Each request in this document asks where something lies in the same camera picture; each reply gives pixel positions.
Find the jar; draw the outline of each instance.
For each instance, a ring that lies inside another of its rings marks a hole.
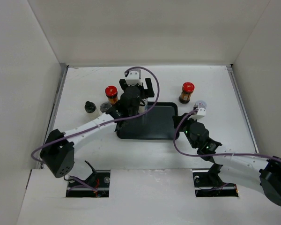
[[[193,109],[199,109],[199,108],[206,109],[207,108],[206,102],[204,102],[203,100],[196,101],[195,105],[193,106]]]
[[[118,101],[118,90],[115,86],[108,86],[105,89],[105,94],[108,98],[108,102],[112,105],[116,104]]]
[[[93,102],[87,101],[84,106],[85,111],[88,113],[90,120],[94,120],[99,116],[99,111]]]
[[[179,97],[179,102],[181,102],[182,104],[188,103],[191,99],[191,95],[194,90],[195,90],[195,85],[193,85],[193,83],[185,82],[182,85],[182,91]]]
[[[107,110],[109,110],[112,107],[112,105],[109,102],[104,102],[100,105],[100,111],[102,113],[105,113]]]

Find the white tabletop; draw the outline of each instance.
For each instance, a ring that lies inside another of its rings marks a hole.
[[[255,152],[250,133],[242,116],[226,66],[148,66],[160,83],[159,101],[174,102],[179,115],[190,112],[197,100],[207,102],[207,115],[200,122],[210,137],[237,152]],[[124,78],[128,67],[69,68],[56,116],[54,128],[66,131],[89,121],[84,110],[86,101],[97,107],[107,101],[104,90],[109,85],[123,91],[118,81]],[[142,71],[142,78],[151,77]],[[192,82],[195,91],[191,101],[178,101],[184,82]],[[178,147],[195,153],[184,135],[177,140]],[[204,168],[211,163],[200,158],[185,157],[176,152],[172,141],[121,140],[116,133],[90,142],[77,154],[100,169],[173,169]]]
[[[252,189],[195,196],[192,171],[111,170],[109,198],[65,198],[67,182],[33,170],[18,225],[281,225],[281,207]]]

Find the wire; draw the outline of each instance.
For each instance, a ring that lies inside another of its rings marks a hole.
[[[149,109],[147,109],[145,112],[140,113],[140,114],[135,115],[135,116],[130,116],[130,117],[125,117],[125,118],[110,120],[110,121],[101,123],[101,124],[99,124],[99,125],[96,125],[96,126],[94,126],[94,127],[92,127],[92,128],[83,130],[83,131],[81,131],[81,132],[77,132],[77,133],[75,133],[75,134],[68,135],[68,136],[65,136],[65,137],[56,139],[56,140],[54,140],[54,141],[52,141],[52,142],[46,143],[46,144],[44,144],[44,145],[38,147],[37,149],[35,149],[35,150],[31,153],[31,158],[33,158],[33,159],[34,159],[35,161],[37,161],[37,162],[40,162],[40,163],[45,164],[44,161],[42,161],[42,160],[40,160],[40,159],[38,159],[38,158],[36,158],[36,157],[34,156],[38,151],[40,151],[40,150],[43,149],[43,148],[49,147],[49,146],[51,146],[51,145],[53,145],[53,144],[56,144],[56,143],[58,143],[58,142],[61,142],[61,141],[65,140],[65,139],[68,139],[68,138],[71,138],[71,137],[76,137],[76,136],[82,135],[82,134],[84,134],[84,133],[90,132],[90,131],[92,131],[92,130],[94,130],[94,129],[100,127],[100,126],[103,126],[103,125],[106,125],[106,124],[109,124],[109,123],[114,123],[114,122],[123,121],[123,120],[132,120],[132,119],[138,118],[138,117],[143,116],[143,115],[147,114],[148,112],[150,112],[150,111],[154,108],[154,106],[156,105],[156,103],[157,103],[157,101],[158,101],[158,98],[159,98],[159,93],[160,93],[159,81],[158,81],[157,77],[154,75],[153,72],[151,72],[149,69],[144,68],[144,67],[131,67],[131,68],[129,68],[128,70],[125,71],[125,74],[126,74],[126,73],[129,73],[129,71],[132,70],[132,69],[143,69],[143,70],[147,71],[148,73],[150,73],[150,74],[154,77],[154,79],[156,80],[157,95],[156,95],[155,102],[153,103],[153,105],[152,105]]]
[[[97,182],[97,185],[96,185],[96,189],[98,190],[98,188],[99,188],[99,184],[100,184],[100,181],[99,181],[99,179],[97,179],[96,180],[96,182]]]
[[[205,189],[201,189],[201,188],[199,188],[201,191],[217,191],[217,190],[222,190],[225,186],[227,186],[229,183],[225,183],[225,184],[223,184],[223,185],[221,185],[221,186],[219,186],[219,187],[213,187],[213,188],[211,188],[211,189],[207,189],[207,190],[205,190]]]
[[[182,151],[180,151],[176,145],[176,137],[177,137],[177,133],[181,127],[181,124],[184,122],[184,120],[186,120],[186,118],[190,115],[192,115],[194,112],[196,112],[196,110],[192,110],[191,112],[189,112],[188,114],[186,114],[183,119],[180,121],[180,123],[178,124],[176,130],[175,130],[175,134],[174,134],[174,139],[173,139],[173,143],[174,143],[174,147],[177,150],[177,152],[179,152],[181,155],[184,156],[190,156],[190,157],[215,157],[215,156],[255,156],[255,157],[260,157],[260,158],[267,158],[267,159],[271,159],[274,160],[276,162],[281,163],[281,159],[275,158],[275,157],[271,157],[271,156],[267,156],[267,155],[263,155],[263,154],[256,154],[256,153],[217,153],[217,154],[205,154],[205,155],[193,155],[193,154],[187,154],[184,153]]]
[[[65,181],[72,181],[73,179],[66,179],[66,177],[64,176],[64,180]]]
[[[72,191],[75,188],[87,188],[85,185],[76,185],[74,187],[71,187],[70,189],[67,190],[67,194],[69,194],[70,191]]]
[[[98,191],[98,189],[91,187],[90,185],[88,185],[87,183],[83,182],[83,181],[82,181],[81,179],[79,179],[78,177],[72,177],[72,176],[71,176],[71,179],[77,181],[78,183],[81,183],[82,185],[84,185],[85,187],[91,189],[91,190],[94,191],[94,192],[97,192],[97,191]]]

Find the red lid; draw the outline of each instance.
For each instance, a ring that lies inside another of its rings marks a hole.
[[[116,94],[118,93],[118,90],[115,86],[108,86],[106,89],[105,89],[105,94],[107,96],[110,96],[110,97],[113,97],[115,96]]]
[[[195,90],[195,85],[193,85],[193,83],[190,82],[185,82],[182,87],[183,90],[186,92],[193,92],[193,90]]]

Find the metal frame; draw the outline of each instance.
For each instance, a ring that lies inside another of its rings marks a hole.
[[[69,66],[65,63],[60,63],[60,66],[61,66],[61,73],[60,73],[59,83],[58,83],[58,86],[57,86],[57,89],[56,89],[56,94],[55,94],[55,98],[54,98],[54,102],[53,102],[53,106],[52,106],[52,111],[51,111],[47,131],[46,131],[44,143],[47,140],[47,137],[48,137],[49,133],[53,129],[56,114],[57,114],[57,110],[58,110],[58,106],[59,106],[59,102],[60,102],[60,98],[61,98],[61,94],[62,94],[62,90],[64,88],[64,84],[65,84],[65,80],[66,80],[66,76],[67,76],[67,70],[69,68]],[[39,163],[39,162],[37,163],[38,169],[43,169],[43,167],[44,167],[44,165],[42,163]]]
[[[257,146],[256,140],[255,140],[254,134],[253,134],[253,130],[252,130],[252,127],[250,125],[250,121],[249,121],[247,112],[245,110],[244,102],[243,102],[242,97],[240,95],[240,92],[239,92],[239,89],[238,89],[238,86],[237,86],[237,82],[236,82],[232,67],[231,66],[227,67],[227,71],[228,71],[229,77],[231,79],[231,83],[232,83],[234,92],[236,94],[239,107],[242,111],[243,118],[246,121],[246,124],[248,126],[248,129],[249,129],[249,132],[250,132],[250,135],[251,135],[251,139],[252,139],[254,147],[255,147],[255,151],[256,151],[256,153],[259,153],[258,146]]]
[[[137,64],[138,66],[142,66],[142,67],[149,67],[149,66],[185,66],[185,65],[197,65],[197,66],[226,66],[226,67],[230,67],[230,64],[217,64],[217,63],[196,63],[196,64],[190,64],[190,63],[126,63],[126,64],[69,64],[69,68],[87,68],[87,67],[133,67],[135,66],[135,64]]]

